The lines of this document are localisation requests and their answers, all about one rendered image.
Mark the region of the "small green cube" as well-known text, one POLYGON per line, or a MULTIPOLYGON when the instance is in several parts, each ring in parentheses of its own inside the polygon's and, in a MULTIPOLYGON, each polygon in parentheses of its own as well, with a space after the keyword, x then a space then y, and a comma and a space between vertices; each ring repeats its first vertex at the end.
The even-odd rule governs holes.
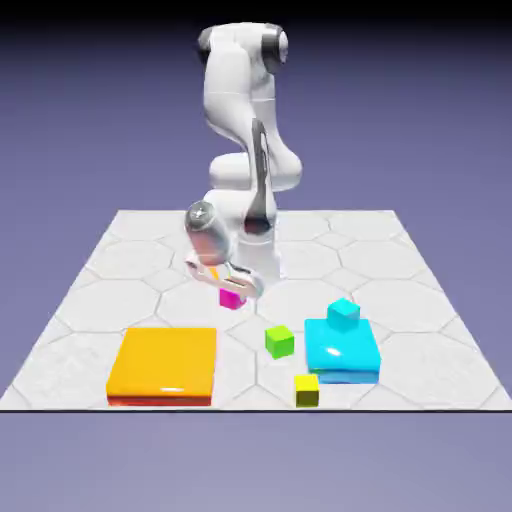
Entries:
POLYGON ((273 359, 290 356, 295 351, 294 334, 285 325, 268 328, 265 330, 265 348, 273 359))

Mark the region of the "small magenta cube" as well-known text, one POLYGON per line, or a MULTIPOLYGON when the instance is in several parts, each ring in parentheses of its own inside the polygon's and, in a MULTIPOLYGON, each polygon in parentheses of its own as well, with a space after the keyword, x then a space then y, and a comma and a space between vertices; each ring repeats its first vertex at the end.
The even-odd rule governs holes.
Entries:
POLYGON ((226 289, 219 290, 219 304, 230 310, 238 310, 244 306, 247 298, 226 289))

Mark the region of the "large cyan box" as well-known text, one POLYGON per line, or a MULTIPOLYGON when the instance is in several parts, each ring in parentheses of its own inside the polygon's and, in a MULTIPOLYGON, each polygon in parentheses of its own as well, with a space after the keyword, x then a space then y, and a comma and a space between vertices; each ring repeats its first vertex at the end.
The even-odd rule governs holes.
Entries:
POLYGON ((371 325, 359 320, 347 330, 332 327, 327 319, 306 319, 306 364, 321 384, 376 384, 381 356, 371 325))

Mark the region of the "large orange box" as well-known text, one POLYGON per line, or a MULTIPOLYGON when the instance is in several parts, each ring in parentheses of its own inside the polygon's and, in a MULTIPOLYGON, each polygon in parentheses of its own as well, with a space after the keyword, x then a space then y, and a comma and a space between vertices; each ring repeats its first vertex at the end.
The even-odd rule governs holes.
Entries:
POLYGON ((108 404, 209 406, 216 346, 214 328, 129 328, 106 383, 108 404))

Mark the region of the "small yellow cube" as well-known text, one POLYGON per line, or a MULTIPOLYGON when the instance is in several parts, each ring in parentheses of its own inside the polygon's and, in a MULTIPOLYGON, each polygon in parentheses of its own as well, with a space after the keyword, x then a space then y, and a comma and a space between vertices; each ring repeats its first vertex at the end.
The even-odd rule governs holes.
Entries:
POLYGON ((296 375, 294 386, 297 408, 313 408, 319 405, 320 387, 316 374, 296 375))

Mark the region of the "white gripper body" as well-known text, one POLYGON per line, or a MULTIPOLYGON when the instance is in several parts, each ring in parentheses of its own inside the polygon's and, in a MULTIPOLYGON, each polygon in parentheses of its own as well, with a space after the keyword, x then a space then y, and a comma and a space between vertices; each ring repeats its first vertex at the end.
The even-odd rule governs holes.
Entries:
POLYGON ((185 264, 193 278, 215 288, 254 299, 259 298, 264 292, 263 280, 255 271, 239 267, 229 261, 209 267, 197 259, 187 258, 185 264))

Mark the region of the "small cyan cube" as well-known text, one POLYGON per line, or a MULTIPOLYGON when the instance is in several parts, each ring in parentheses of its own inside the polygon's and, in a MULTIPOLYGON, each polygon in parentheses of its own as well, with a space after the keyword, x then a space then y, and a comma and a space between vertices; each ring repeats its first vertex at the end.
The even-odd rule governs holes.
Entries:
POLYGON ((360 306, 348 299, 340 298, 328 306, 326 320, 332 329, 355 329, 360 321, 360 306))

